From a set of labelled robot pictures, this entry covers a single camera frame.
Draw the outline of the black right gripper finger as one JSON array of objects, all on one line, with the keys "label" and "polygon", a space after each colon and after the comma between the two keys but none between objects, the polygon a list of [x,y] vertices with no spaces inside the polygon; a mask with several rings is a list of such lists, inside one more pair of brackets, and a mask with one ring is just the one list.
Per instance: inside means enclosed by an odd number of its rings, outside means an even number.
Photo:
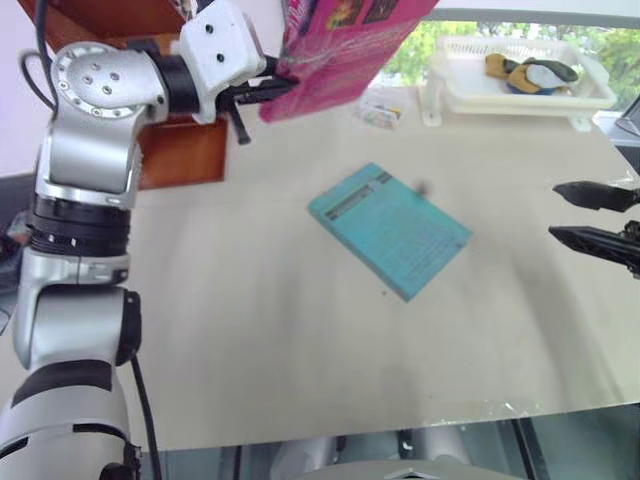
[{"label": "black right gripper finger", "polygon": [[626,225],[619,233],[588,226],[551,226],[548,231],[568,248],[623,265],[639,277],[638,225]]},{"label": "black right gripper finger", "polygon": [[573,181],[552,190],[574,206],[591,210],[626,212],[639,204],[638,189],[624,189],[592,181]]}]

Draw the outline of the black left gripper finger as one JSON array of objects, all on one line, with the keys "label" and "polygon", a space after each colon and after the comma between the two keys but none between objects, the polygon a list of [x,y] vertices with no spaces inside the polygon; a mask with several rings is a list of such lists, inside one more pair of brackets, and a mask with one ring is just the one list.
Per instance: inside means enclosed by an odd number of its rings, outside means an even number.
[{"label": "black left gripper finger", "polygon": [[289,92],[291,92],[299,81],[289,78],[270,78],[264,81],[264,87],[266,88],[264,93],[264,101],[274,101]]}]

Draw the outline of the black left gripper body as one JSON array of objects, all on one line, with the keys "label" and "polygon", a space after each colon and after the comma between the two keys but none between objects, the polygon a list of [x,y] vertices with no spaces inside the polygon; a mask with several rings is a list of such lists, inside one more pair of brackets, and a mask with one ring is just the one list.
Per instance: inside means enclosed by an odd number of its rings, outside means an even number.
[{"label": "black left gripper body", "polygon": [[278,59],[267,55],[265,70],[256,76],[260,82],[252,86],[249,81],[231,86],[218,95],[218,114],[225,116],[233,126],[239,145],[251,138],[239,113],[239,105],[258,104],[274,100],[280,94],[280,79],[276,77]]}]

